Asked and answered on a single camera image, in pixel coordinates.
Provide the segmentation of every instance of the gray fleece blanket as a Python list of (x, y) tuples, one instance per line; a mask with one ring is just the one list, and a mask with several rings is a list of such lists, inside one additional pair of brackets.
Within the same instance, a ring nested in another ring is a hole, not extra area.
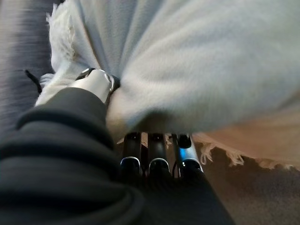
[(298, 0), (67, 0), (48, 16), (56, 73), (37, 105), (101, 68), (121, 79), (107, 116), (115, 140), (202, 132), (203, 163), (217, 146), (233, 164), (300, 168), (298, 15)]

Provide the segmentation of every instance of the black sleeve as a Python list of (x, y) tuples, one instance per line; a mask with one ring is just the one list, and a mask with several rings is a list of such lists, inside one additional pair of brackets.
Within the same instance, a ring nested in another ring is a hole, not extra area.
[(119, 172), (92, 93), (67, 88), (33, 108), (0, 146), (0, 224), (130, 224), (143, 209)]

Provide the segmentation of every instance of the watch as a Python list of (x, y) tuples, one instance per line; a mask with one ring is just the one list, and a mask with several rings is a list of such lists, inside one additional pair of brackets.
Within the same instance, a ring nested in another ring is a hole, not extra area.
[(117, 77), (107, 74), (104, 70), (88, 68), (80, 73), (69, 87), (85, 89), (96, 95), (103, 103), (109, 104), (111, 94), (120, 86)]

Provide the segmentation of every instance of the gray fabric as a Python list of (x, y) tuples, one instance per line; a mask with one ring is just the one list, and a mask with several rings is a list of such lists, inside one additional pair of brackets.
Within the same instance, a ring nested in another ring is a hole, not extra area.
[(121, 78), (107, 116), (115, 139), (299, 112), (299, 9), (297, 0), (67, 0), (49, 20), (57, 74), (37, 104), (83, 63)]
[(38, 97), (23, 72), (37, 77), (52, 71), (46, 12), (52, 1), (3, 0), (0, 4), (0, 139)]

